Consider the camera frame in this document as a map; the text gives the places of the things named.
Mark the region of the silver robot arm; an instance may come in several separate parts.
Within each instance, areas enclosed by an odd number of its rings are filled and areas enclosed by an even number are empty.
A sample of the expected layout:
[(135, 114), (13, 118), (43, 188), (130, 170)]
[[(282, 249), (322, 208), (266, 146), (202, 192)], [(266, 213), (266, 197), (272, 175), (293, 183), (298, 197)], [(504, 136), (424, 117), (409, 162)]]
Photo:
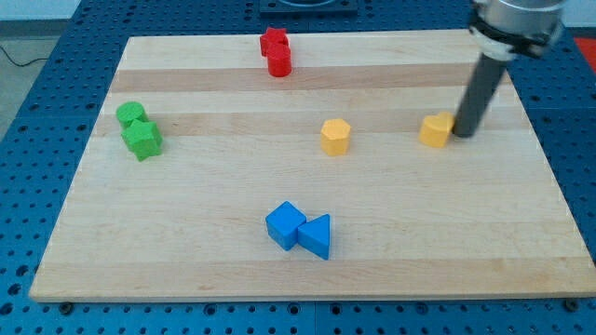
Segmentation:
[(453, 134), (476, 133), (509, 62), (539, 59), (562, 32), (565, 0), (475, 0), (468, 31), (481, 54), (458, 106)]

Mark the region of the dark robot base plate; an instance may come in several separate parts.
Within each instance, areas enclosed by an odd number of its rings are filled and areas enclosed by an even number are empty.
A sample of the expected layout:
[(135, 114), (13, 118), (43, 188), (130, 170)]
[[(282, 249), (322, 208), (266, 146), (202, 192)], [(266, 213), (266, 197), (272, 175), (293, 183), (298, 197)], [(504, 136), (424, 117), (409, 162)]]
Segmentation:
[(354, 14), (358, 12), (358, 0), (260, 0), (262, 17), (278, 15)]

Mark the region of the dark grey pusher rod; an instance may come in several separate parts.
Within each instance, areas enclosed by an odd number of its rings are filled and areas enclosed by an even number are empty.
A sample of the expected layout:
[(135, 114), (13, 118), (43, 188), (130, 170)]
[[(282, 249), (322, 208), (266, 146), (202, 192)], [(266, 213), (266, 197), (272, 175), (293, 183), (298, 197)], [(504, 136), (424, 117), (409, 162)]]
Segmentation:
[(507, 68), (507, 62), (481, 54), (454, 120), (453, 134), (471, 138), (477, 131)]

